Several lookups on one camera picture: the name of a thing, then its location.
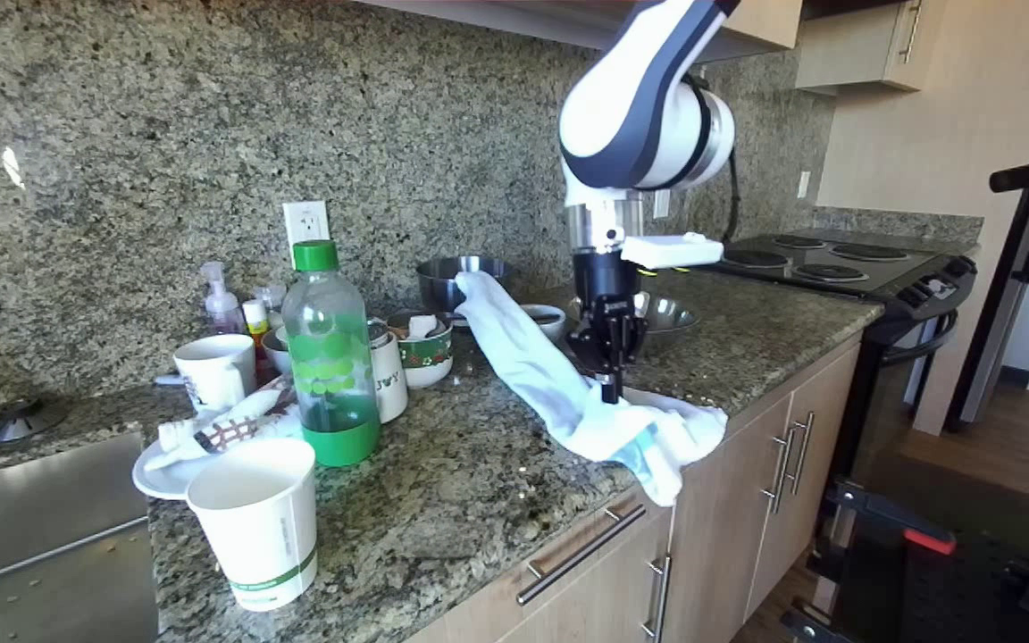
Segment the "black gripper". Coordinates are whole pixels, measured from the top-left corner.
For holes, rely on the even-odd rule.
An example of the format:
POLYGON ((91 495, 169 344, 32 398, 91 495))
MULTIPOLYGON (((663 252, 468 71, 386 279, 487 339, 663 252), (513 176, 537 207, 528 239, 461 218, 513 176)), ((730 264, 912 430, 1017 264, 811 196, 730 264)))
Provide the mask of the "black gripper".
POLYGON ((640 293, 637 269, 618 252, 578 249, 574 252, 574 296, 578 318, 568 336, 571 349, 586 367, 599 399, 610 404, 623 398, 624 367, 642 336, 631 296, 640 293))

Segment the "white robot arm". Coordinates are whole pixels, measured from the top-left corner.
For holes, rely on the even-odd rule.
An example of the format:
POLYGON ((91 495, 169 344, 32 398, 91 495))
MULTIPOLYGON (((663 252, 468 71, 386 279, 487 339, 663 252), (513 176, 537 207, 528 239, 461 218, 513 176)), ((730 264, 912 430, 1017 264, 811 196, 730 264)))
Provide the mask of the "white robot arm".
POLYGON ((640 257, 624 252, 624 200, 692 187, 727 167, 736 118, 690 80, 741 0, 642 0, 556 118, 578 325, 571 345, 603 404, 623 398, 623 364, 642 339, 640 257))

